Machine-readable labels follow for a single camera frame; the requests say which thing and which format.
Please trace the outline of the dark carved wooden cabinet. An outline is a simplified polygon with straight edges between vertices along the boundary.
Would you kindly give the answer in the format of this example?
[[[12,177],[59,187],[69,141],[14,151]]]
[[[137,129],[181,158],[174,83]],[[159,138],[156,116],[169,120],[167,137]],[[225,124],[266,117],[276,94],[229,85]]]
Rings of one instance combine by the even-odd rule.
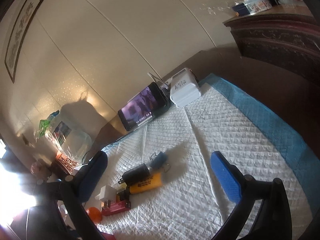
[[[223,23],[244,57],[273,64],[319,83],[319,25],[300,14],[234,17]]]

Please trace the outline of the white power bank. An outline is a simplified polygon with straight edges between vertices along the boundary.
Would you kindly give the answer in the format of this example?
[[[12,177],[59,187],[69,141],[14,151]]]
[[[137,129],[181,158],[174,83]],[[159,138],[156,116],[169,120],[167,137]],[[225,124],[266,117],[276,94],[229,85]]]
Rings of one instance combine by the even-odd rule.
[[[201,96],[199,84],[189,68],[183,68],[172,77],[170,100],[178,108],[183,108]]]

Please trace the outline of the black plug adapter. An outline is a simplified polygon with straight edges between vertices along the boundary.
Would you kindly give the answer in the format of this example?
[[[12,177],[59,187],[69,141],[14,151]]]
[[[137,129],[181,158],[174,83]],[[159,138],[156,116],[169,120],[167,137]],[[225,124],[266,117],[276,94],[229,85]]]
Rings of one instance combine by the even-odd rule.
[[[140,164],[124,172],[121,178],[118,180],[118,184],[120,185],[125,183],[127,186],[131,186],[150,176],[151,171],[151,166],[146,165],[145,163]]]

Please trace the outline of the framed wall picture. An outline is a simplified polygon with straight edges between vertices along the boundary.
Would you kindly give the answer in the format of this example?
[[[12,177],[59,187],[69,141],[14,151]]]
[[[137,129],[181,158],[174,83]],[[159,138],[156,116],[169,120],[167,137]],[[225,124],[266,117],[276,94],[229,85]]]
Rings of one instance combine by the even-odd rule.
[[[14,22],[4,58],[4,64],[12,83],[15,82],[16,68],[22,43],[29,25],[42,2],[43,0],[25,0]]]

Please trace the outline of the blue binder clip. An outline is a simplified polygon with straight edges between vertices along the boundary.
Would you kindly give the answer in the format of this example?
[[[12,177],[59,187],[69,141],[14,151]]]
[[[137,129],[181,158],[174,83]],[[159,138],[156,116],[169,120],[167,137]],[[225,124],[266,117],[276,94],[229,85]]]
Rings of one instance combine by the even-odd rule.
[[[168,156],[163,152],[153,153],[149,157],[148,169],[150,173],[154,173],[158,170],[168,172],[171,166],[167,162]]]

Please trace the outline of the white plug charger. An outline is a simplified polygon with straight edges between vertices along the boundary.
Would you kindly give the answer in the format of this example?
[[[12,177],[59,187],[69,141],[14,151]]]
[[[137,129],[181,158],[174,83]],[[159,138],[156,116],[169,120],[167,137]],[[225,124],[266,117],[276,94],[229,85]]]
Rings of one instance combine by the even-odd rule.
[[[100,189],[100,193],[95,196],[96,200],[101,201],[107,207],[116,202],[117,190],[114,187],[105,185]]]

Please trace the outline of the orange ball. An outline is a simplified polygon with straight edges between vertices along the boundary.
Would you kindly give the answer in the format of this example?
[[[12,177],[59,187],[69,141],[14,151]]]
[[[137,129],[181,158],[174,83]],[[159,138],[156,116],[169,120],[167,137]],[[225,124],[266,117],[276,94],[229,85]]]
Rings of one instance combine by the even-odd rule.
[[[86,212],[94,224],[100,223],[103,219],[101,211],[96,207],[89,207]]]

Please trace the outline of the green plastic bag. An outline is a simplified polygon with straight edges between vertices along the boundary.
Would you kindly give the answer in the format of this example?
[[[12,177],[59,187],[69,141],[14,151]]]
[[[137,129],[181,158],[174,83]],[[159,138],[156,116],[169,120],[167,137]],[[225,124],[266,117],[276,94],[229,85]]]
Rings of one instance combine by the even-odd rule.
[[[48,115],[48,117],[46,119],[41,119],[39,122],[39,129],[37,132],[38,137],[42,137],[45,135],[46,130],[48,129],[48,127],[50,126],[50,123],[52,122],[52,120],[59,115],[60,111],[57,110],[51,114]]]

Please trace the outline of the carved wooden chair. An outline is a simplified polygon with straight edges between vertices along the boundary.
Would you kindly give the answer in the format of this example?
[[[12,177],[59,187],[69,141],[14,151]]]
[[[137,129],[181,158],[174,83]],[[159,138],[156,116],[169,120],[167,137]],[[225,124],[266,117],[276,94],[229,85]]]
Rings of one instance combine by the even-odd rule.
[[[77,167],[78,162],[69,158],[64,153],[58,151],[54,161],[51,164],[51,168],[56,172],[64,172],[65,174],[72,174]]]

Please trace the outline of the yellow tube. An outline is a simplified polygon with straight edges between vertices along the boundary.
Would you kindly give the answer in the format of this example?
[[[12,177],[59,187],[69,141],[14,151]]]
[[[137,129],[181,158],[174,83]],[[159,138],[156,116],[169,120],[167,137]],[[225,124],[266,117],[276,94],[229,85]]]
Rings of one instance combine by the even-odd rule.
[[[148,178],[145,178],[131,186],[127,187],[127,193],[129,194],[139,194],[146,191],[150,191],[159,188],[163,185],[162,173],[155,173]]]

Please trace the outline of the water jug in plastic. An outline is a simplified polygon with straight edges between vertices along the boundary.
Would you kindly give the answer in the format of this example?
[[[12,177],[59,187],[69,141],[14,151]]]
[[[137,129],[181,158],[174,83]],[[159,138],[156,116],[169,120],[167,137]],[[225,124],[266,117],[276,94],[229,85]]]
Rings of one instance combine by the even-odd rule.
[[[92,146],[91,137],[59,111],[48,118],[50,123],[46,129],[46,138],[69,159],[80,164]]]

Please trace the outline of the white quilted table pad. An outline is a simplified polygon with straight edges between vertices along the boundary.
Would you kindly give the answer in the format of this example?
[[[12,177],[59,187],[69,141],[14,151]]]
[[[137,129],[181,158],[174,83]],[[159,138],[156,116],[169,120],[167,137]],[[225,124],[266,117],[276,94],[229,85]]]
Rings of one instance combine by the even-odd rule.
[[[240,88],[215,75],[202,96],[172,107],[105,148],[100,185],[113,185],[154,153],[168,155],[164,185],[131,197],[132,209],[105,217],[98,229],[116,239],[211,239],[235,208],[219,183],[221,153],[256,180],[282,180],[297,239],[319,210],[319,159],[302,136]]]

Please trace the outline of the red flat box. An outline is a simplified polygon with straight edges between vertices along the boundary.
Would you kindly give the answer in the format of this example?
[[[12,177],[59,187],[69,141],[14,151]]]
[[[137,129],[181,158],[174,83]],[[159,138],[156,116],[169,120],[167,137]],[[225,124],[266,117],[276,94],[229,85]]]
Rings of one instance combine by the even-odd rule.
[[[129,200],[122,200],[121,202],[111,204],[110,207],[103,208],[101,214],[105,217],[108,217],[129,211],[130,209],[131,202]]]

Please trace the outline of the black smartphone showing video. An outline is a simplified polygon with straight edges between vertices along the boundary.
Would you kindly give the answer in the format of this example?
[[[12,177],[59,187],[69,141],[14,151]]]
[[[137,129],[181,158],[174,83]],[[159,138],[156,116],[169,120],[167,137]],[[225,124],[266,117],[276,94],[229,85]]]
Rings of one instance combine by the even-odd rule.
[[[136,94],[119,111],[118,115],[124,128],[131,132],[142,124],[161,115],[169,105],[167,97],[159,86],[152,82]]]

